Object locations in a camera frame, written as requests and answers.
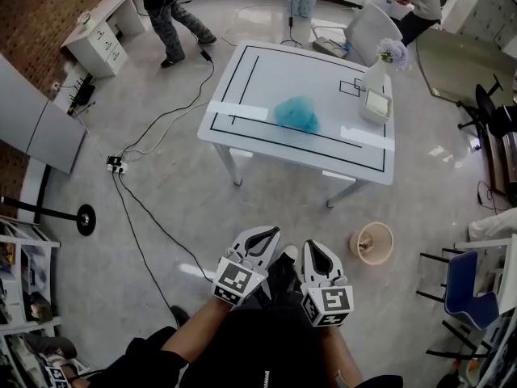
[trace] tiled floor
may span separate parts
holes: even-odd
[[[217,35],[232,24],[226,37],[280,42],[286,32],[284,0],[195,0],[186,6]],[[318,3],[315,17],[348,23],[350,9]],[[297,39],[308,38],[307,23],[298,23]],[[199,55],[194,38],[178,27],[187,59],[161,70],[162,42],[152,31],[124,44],[129,60],[115,78],[98,81],[97,104],[83,120],[105,154],[136,140],[154,117],[194,99],[210,65]],[[233,47],[219,39],[209,49],[216,65],[200,102],[210,99]],[[342,187],[339,179],[290,163],[254,156],[237,157],[244,183],[229,180],[216,151],[197,139],[204,114],[197,108],[175,122],[157,150],[130,164],[125,183],[156,218],[194,251],[208,270],[242,230],[271,224],[280,227],[281,246],[300,246],[313,238],[341,258],[354,286],[355,312],[341,331],[365,377],[399,373],[406,386],[432,387],[449,361],[425,355],[448,337],[440,322],[443,307],[417,297],[421,289],[439,292],[441,265],[423,263],[418,253],[438,254],[441,247],[465,238],[471,221],[490,215],[477,203],[477,181],[486,174],[483,154],[473,151],[475,138],[459,131],[466,119],[453,103],[434,98],[424,82],[411,48],[412,69],[393,74],[397,150],[391,187],[369,185],[333,210],[326,198]],[[166,118],[141,143],[148,149],[168,125]],[[170,304],[193,313],[209,295],[192,258],[175,246],[138,204],[124,194],[128,210],[153,269]],[[111,174],[91,139],[86,139],[72,175],[53,171],[46,206],[59,210],[95,207],[98,225],[88,238],[74,224],[47,219],[62,241],[57,256],[57,300],[64,324],[84,360],[104,367],[124,352],[132,337],[147,336],[168,325],[163,304],[125,218]],[[391,259],[367,267],[347,249],[352,231],[371,221],[391,227],[395,249]]]

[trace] person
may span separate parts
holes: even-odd
[[[190,30],[200,44],[215,43],[217,38],[193,14],[181,7],[177,0],[144,0],[144,8],[149,13],[153,29],[166,47],[166,59],[162,68],[169,68],[185,58],[172,19]]]
[[[440,23],[442,10],[439,0],[397,0],[401,4],[414,5],[414,10],[405,15],[398,23],[402,43],[407,46],[417,39],[433,24]]]
[[[363,382],[339,329],[312,327],[300,305],[301,283],[293,265],[297,249],[288,248],[268,268],[270,297],[259,288],[232,310],[212,296],[190,319],[173,306],[178,330],[166,327],[148,339],[134,339],[121,358],[87,380],[62,366],[71,386],[172,387],[188,365],[180,388],[325,388],[336,386],[336,378],[351,388],[402,387],[398,376]]]

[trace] brick wall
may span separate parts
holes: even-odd
[[[51,86],[65,78],[63,66],[73,57],[60,46],[77,17],[101,0],[0,0],[0,52],[49,98]],[[0,193],[19,198],[28,156],[0,141]],[[0,205],[0,213],[15,213]]]

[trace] blue chair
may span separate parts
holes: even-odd
[[[417,294],[442,302],[445,312],[453,318],[483,331],[498,318],[499,308],[497,297],[493,292],[481,297],[473,296],[477,271],[477,253],[475,251],[463,253],[457,250],[444,250],[458,255],[452,259],[428,255],[427,253],[420,253],[420,255],[449,264],[447,284],[442,285],[445,286],[445,297],[436,297],[420,291],[417,291]]]

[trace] white chair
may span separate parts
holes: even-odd
[[[348,27],[333,27],[313,23],[314,35],[318,38],[318,28],[341,29],[345,33],[351,52],[347,60],[372,66],[377,62],[377,46],[383,39],[402,40],[402,34],[397,25],[373,3],[367,4],[348,25]]]

